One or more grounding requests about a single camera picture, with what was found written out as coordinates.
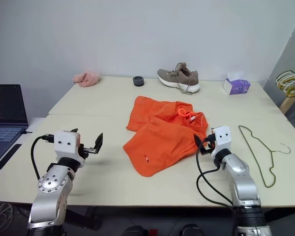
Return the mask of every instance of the black round object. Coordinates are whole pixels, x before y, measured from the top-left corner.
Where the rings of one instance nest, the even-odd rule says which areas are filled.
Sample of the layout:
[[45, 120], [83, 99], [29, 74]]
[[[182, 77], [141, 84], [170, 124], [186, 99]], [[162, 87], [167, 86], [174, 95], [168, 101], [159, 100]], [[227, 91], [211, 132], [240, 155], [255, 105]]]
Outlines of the black round object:
[[144, 85], [144, 79], [142, 76], [135, 76], [133, 77], [133, 84], [135, 86], [143, 86]]

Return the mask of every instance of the pink fluffy object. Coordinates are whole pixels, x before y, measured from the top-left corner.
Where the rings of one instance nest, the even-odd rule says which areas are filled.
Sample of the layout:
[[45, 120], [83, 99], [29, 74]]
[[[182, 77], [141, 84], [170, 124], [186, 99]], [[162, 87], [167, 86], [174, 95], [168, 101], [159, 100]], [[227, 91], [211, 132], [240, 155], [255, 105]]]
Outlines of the pink fluffy object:
[[100, 80], [100, 74], [98, 72], [86, 71], [82, 74], [75, 75], [73, 77], [73, 82], [79, 83], [81, 87], [89, 87], [96, 85]]

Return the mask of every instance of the orange cloth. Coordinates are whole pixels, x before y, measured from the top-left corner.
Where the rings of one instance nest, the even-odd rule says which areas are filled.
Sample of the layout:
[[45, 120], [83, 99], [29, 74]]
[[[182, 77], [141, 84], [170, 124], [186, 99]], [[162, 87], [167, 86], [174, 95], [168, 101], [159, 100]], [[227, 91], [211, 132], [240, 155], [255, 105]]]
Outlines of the orange cloth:
[[194, 113], [189, 119], [178, 114], [180, 108], [193, 111], [188, 103], [136, 98], [127, 129], [137, 133], [123, 149], [141, 175], [152, 176], [194, 154], [197, 151], [194, 134], [201, 139], [207, 136], [204, 114]]

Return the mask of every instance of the shoelace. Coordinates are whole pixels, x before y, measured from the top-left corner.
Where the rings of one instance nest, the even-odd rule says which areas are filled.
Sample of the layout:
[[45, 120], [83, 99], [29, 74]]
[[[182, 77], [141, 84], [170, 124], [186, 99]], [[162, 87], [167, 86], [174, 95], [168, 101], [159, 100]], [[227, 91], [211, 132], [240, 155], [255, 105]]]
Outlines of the shoelace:
[[[280, 152], [280, 153], [283, 153], [283, 154], [290, 154], [290, 153], [291, 153], [291, 149], [290, 149], [290, 147], [287, 146], [287, 145], [285, 145], [285, 144], [283, 144], [283, 143], [281, 143], [282, 145], [286, 146], [286, 147], [289, 149], [289, 152], [283, 152], [283, 151], [280, 151], [280, 150], [271, 150], [271, 149], [269, 149], [269, 148], [264, 144], [264, 142], [262, 142], [259, 138], [253, 136], [252, 131], [251, 131], [249, 128], [247, 128], [246, 126], [243, 126], [243, 125], [239, 125], [238, 128], [239, 128], [239, 130], [240, 130], [242, 136], [244, 137], [244, 140], [246, 141], [246, 143], [247, 143], [247, 145], [248, 145], [248, 147], [249, 147], [249, 149], [250, 149], [250, 151], [251, 151], [251, 153], [252, 153], [252, 155], [253, 155], [253, 157], [254, 157], [254, 159], [255, 159], [257, 165], [258, 165], [258, 169], [259, 169], [259, 172], [260, 172], [260, 175], [261, 175], [261, 178], [262, 178], [262, 181], [263, 181], [265, 187], [266, 187], [266, 188], [271, 188], [271, 187], [275, 184], [275, 182], [276, 182], [276, 176], [275, 176], [275, 174], [272, 172], [272, 169], [274, 168], [273, 153], [274, 153], [274, 152]], [[247, 130], [250, 132], [251, 137], [253, 137], [254, 139], [257, 139], [257, 140], [258, 140], [263, 146], [265, 146], [265, 148], [270, 152], [270, 154], [271, 154], [271, 163], [272, 163], [272, 166], [269, 168], [269, 171], [270, 171], [270, 173], [271, 173], [271, 174], [273, 175], [273, 177], [274, 177], [272, 184], [270, 184], [270, 185], [267, 185], [267, 184], [266, 184], [266, 181], [265, 181], [264, 175], [262, 174], [262, 171], [261, 171], [261, 167], [260, 167], [260, 165], [259, 165], [259, 162], [257, 161], [257, 158], [256, 158], [254, 152], [252, 151], [252, 148], [250, 147], [250, 145], [249, 145], [249, 143], [248, 143], [248, 141], [247, 141], [247, 139], [246, 139], [246, 137], [245, 137], [245, 135], [244, 135], [244, 133], [243, 133], [243, 131], [242, 131], [242, 128], [247, 129]]]
[[186, 91], [184, 91], [184, 90], [181, 88], [181, 86], [179, 85], [179, 81], [178, 81], [178, 79], [177, 79], [177, 76], [179, 75], [179, 72], [180, 72], [180, 71], [178, 70], [178, 66], [179, 66], [180, 64], [182, 64], [182, 63], [179, 62], [179, 63], [176, 65], [175, 70], [169, 71], [168, 74], [169, 74], [170, 76], [172, 76], [172, 77], [176, 80], [176, 83], [177, 83], [177, 85], [178, 85], [179, 91], [180, 91], [181, 93], [183, 93], [183, 94], [188, 94], [188, 95], [192, 95], [192, 94], [193, 94], [192, 92], [188, 92], [188, 89], [189, 89], [190, 84], [191, 84], [191, 79], [190, 79], [190, 77], [189, 77], [189, 85], [188, 85]]

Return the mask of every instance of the green wire hanger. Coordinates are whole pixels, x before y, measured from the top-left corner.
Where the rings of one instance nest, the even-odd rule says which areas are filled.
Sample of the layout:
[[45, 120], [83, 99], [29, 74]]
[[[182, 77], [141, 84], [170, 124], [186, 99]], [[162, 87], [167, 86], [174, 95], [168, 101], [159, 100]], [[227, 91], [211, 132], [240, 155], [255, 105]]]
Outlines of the green wire hanger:
[[[249, 128], [247, 128], [246, 126], [243, 126], [243, 125], [239, 125], [238, 128], [239, 128], [239, 130], [240, 130], [242, 136], [244, 137], [244, 140], [246, 141], [246, 143], [247, 143], [247, 145], [248, 145], [248, 147], [249, 147], [249, 149], [250, 149], [250, 151], [251, 151], [251, 153], [252, 153], [252, 155], [253, 155], [253, 157], [254, 157], [254, 159], [255, 159], [257, 165], [258, 165], [259, 172], [260, 172], [260, 174], [261, 174], [261, 178], [262, 178], [262, 181], [264, 182], [265, 187], [266, 187], [266, 188], [271, 188], [271, 187], [275, 184], [275, 182], [276, 182], [276, 176], [275, 176], [275, 174], [272, 172], [272, 169], [274, 168], [273, 153], [274, 153], [274, 152], [280, 152], [280, 153], [283, 153], [283, 154], [290, 154], [290, 153], [291, 153], [291, 149], [290, 149], [290, 147], [287, 146], [287, 145], [285, 145], [285, 144], [283, 144], [283, 143], [281, 143], [282, 145], [286, 146], [286, 147], [289, 149], [289, 152], [283, 152], [283, 151], [279, 151], [279, 150], [271, 150], [271, 149], [269, 149], [269, 148], [264, 144], [264, 142], [262, 142], [259, 138], [253, 136], [252, 131], [251, 131]], [[267, 185], [267, 184], [266, 184], [266, 181], [265, 181], [264, 175], [262, 174], [262, 171], [261, 171], [261, 168], [260, 168], [259, 162], [257, 161], [257, 158], [256, 158], [254, 152], [252, 151], [252, 149], [251, 149], [251, 147], [250, 147], [250, 145], [249, 145], [249, 143], [248, 143], [248, 141], [247, 141], [247, 139], [246, 139], [244, 133], [242, 132], [242, 128], [247, 129], [247, 130], [250, 132], [251, 137], [253, 137], [254, 139], [257, 139], [257, 140], [258, 140], [263, 146], [265, 146], [265, 148], [268, 149], [268, 151], [270, 152], [270, 154], [271, 154], [271, 163], [272, 163], [272, 166], [269, 168], [269, 171], [270, 171], [270, 173], [271, 173], [271, 174], [273, 175], [273, 177], [274, 177], [272, 184], [270, 184], [270, 185]]]

